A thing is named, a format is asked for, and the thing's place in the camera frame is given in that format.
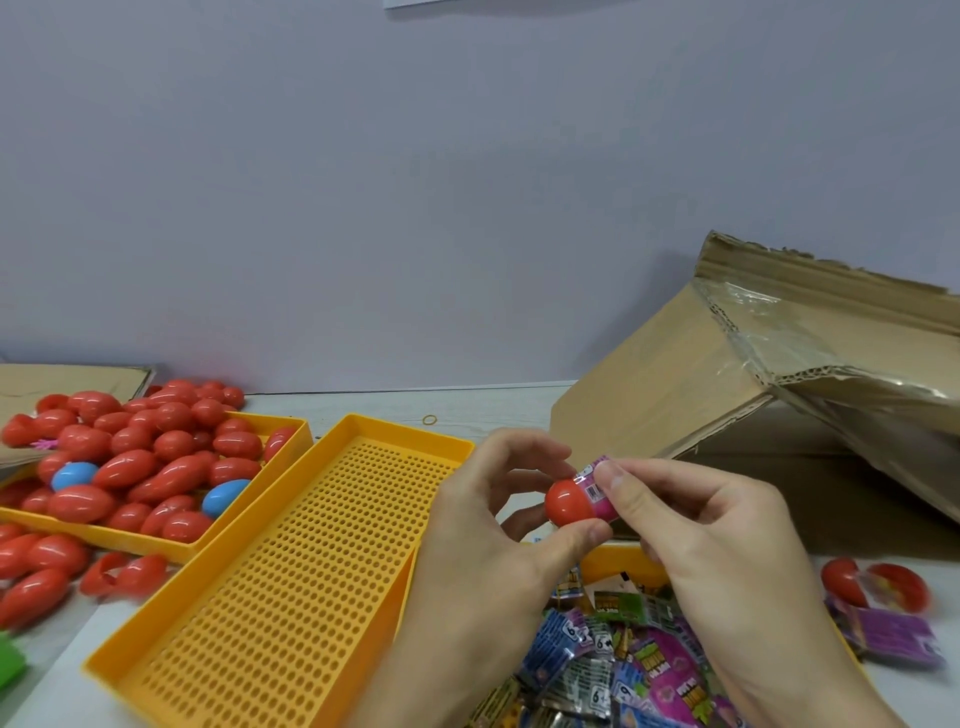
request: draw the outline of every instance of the pile of red eggs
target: pile of red eggs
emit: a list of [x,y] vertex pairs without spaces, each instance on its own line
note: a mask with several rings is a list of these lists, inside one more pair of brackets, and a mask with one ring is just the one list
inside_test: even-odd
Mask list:
[[19,630],[45,618],[70,593],[70,582],[81,573],[83,595],[142,599],[167,578],[167,560],[159,554],[133,561],[112,551],[90,566],[91,550],[65,533],[28,533],[17,523],[0,525],[0,629]]
[[[39,462],[37,478],[0,490],[0,505],[193,543],[213,523],[193,492],[252,479],[261,457],[267,462],[293,434],[284,427],[264,448],[250,423],[230,416],[243,403],[237,387],[185,379],[126,404],[105,392],[45,397],[35,417],[11,418],[3,442],[56,439],[57,451]],[[55,475],[77,463],[90,464],[88,482],[57,487]]]

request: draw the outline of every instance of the green object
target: green object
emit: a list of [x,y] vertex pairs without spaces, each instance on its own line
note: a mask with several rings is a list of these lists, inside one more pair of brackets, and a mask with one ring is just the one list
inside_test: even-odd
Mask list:
[[27,660],[10,635],[0,632],[0,688],[6,688],[27,669]]

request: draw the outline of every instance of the white table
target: white table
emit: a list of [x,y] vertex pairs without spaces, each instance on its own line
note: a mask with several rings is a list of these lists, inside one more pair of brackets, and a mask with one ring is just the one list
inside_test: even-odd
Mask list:
[[[499,426],[546,427],[550,406],[564,387],[516,389],[466,389],[429,392],[389,392],[336,395],[260,395],[251,397],[249,411],[303,417],[315,435],[330,429],[348,412],[420,426],[426,415],[435,415],[434,427],[458,437],[481,440]],[[540,496],[511,498],[503,515],[532,505]],[[960,716],[960,566],[898,559],[917,571],[937,596],[932,617],[934,631],[951,668],[938,673],[917,673],[868,665],[884,698],[914,728],[954,724]],[[45,671],[9,722],[12,728],[66,725],[93,728],[133,728],[141,721],[122,708],[92,680],[80,665],[103,640],[135,610],[129,602],[93,609],[78,598],[63,614],[44,623],[40,634],[53,634],[63,645],[72,641]]]

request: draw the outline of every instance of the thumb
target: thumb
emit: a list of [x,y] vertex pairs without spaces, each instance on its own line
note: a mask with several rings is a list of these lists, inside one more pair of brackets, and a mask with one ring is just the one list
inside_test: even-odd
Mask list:
[[569,523],[533,545],[534,559],[553,589],[584,556],[612,535],[610,524],[600,519]]
[[593,471],[600,490],[617,514],[660,556],[691,523],[664,503],[650,487],[627,473],[614,460],[604,460]]

